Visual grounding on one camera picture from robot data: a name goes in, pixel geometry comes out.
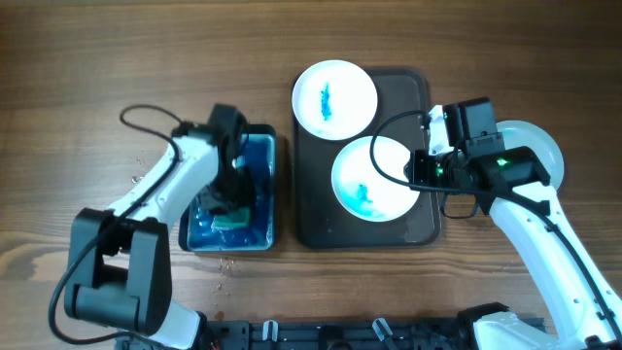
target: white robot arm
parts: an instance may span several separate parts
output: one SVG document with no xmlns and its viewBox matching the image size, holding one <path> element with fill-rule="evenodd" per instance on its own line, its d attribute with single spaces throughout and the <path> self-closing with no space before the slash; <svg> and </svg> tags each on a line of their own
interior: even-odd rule
<svg viewBox="0 0 622 350">
<path fill-rule="evenodd" d="M 479 349 L 573 350 L 585 349 L 590 342 L 616 342 L 622 327 L 619 316 L 622 315 L 622 301 L 572 230 L 557 192 L 548 184 L 548 174 L 542 173 L 543 167 L 535 154 L 528 150 L 523 155 L 514 152 L 511 156 L 504 150 L 490 101 L 478 99 L 435 106 L 429 112 L 428 128 L 428 154 L 420 152 L 418 157 L 412 158 L 410 183 L 415 184 L 411 186 L 413 190 L 416 190 L 416 184 L 431 184 L 458 189 L 456 193 L 460 189 L 465 193 L 482 189 L 507 191 L 519 195 L 515 199 L 528 199 L 532 204 L 545 203 L 545 207 L 540 205 L 546 212 L 544 215 L 559 229 L 576 255 L 575 258 L 560 237 L 532 210 L 515 200 L 476 195 L 484 212 L 507 235 L 525 262 L 559 336 L 553 338 L 522 323 L 511 312 L 502 311 L 474 322 L 472 331 Z M 427 164 L 428 169 L 433 170 L 416 164 Z M 582 262 L 585 271 L 577 260 Z M 603 310 L 599 298 L 603 299 L 608 310 Z M 611 319 L 617 330 L 612 328 Z"/>
<path fill-rule="evenodd" d="M 180 126 L 171 137 L 124 119 L 131 109 L 151 108 L 172 116 Z M 121 112 L 121 122 L 169 142 L 164 156 L 122 199 L 108 210 L 83 209 L 71 230 L 69 268 L 61 278 L 49 313 L 52 332 L 65 342 L 83 345 L 128 337 L 167 349 L 213 349 L 205 316 L 171 298 L 168 235 L 190 202 L 213 214 L 255 202 L 247 168 L 236 168 L 247 122 L 237 109 L 216 105 L 207 124 L 181 122 L 154 106 Z M 128 268 L 105 264 L 103 256 L 129 255 Z M 66 285 L 69 317 L 114 327 L 122 332 L 74 339 L 55 323 L 55 306 Z"/>
</svg>

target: white bowl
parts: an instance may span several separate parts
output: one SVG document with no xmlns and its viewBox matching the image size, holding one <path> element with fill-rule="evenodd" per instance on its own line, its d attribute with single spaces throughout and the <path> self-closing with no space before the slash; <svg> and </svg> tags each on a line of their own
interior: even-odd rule
<svg viewBox="0 0 622 350">
<path fill-rule="evenodd" d="M 385 179 L 376 171 L 369 158 L 370 142 L 371 136 L 367 136 L 344 147 L 334 160 L 330 181 L 337 200 L 352 215 L 371 222 L 387 222 L 410 210 L 419 193 Z M 403 166 L 410 152 L 398 141 L 378 137 L 374 155 L 382 170 L 407 181 Z"/>
<path fill-rule="evenodd" d="M 342 60 L 312 65 L 292 91 L 292 108 L 300 125 L 326 140 L 358 135 L 371 123 L 377 107 L 371 78 L 359 66 Z"/>
<path fill-rule="evenodd" d="M 497 130 L 503 134 L 507 150 L 527 146 L 534 151 L 551 176 L 551 185 L 559 189 L 564 180 L 564 157 L 560 147 L 546 131 L 530 122 L 505 121 L 497 123 Z"/>
</svg>

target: green sponge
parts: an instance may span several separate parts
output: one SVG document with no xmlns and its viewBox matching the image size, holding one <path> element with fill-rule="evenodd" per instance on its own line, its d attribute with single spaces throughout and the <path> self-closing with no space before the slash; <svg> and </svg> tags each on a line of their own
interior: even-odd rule
<svg viewBox="0 0 622 350">
<path fill-rule="evenodd" d="M 215 229 L 236 229 L 245 228 L 251 222 L 251 208 L 241 207 L 222 215 L 215 215 L 212 228 Z"/>
</svg>

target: blue tray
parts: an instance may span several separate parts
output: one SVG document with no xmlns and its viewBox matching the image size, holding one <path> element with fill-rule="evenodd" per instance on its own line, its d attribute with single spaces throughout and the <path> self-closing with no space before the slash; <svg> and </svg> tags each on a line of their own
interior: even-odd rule
<svg viewBox="0 0 622 350">
<path fill-rule="evenodd" d="M 204 211 L 198 196 L 181 218 L 179 245 L 188 252 L 266 250 L 274 243 L 274 186 L 276 133 L 266 124 L 249 125 L 249 141 L 242 154 L 258 193 L 255 215 L 248 227 L 213 228 L 214 218 Z"/>
</svg>

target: wood grain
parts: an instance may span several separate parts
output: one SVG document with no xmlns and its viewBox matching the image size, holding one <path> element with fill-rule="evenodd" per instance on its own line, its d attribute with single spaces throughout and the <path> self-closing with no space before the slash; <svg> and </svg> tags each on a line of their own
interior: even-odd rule
<svg viewBox="0 0 622 350">
<path fill-rule="evenodd" d="M 570 221 L 622 290 L 622 4 L 158 2 L 0 9 L 0 349 L 72 348 L 52 337 L 46 311 L 73 217 L 122 196 L 164 149 L 118 123 L 119 110 L 136 102 L 198 122 L 216 102 L 235 104 L 281 138 L 276 247 L 196 256 L 172 243 L 175 298 L 185 305 L 256 322 L 451 316 L 498 300 L 548 321 L 520 257 L 489 218 L 446 222 L 440 242 L 418 250 L 317 252 L 296 242 L 290 88 L 329 58 L 413 67 L 433 103 L 487 95 L 498 120 L 542 126 L 565 156 L 560 197 Z M 148 113 L 139 119 L 171 126 Z M 221 258 L 231 264 L 225 276 Z M 105 332 L 61 319 L 75 335 Z"/>
</svg>

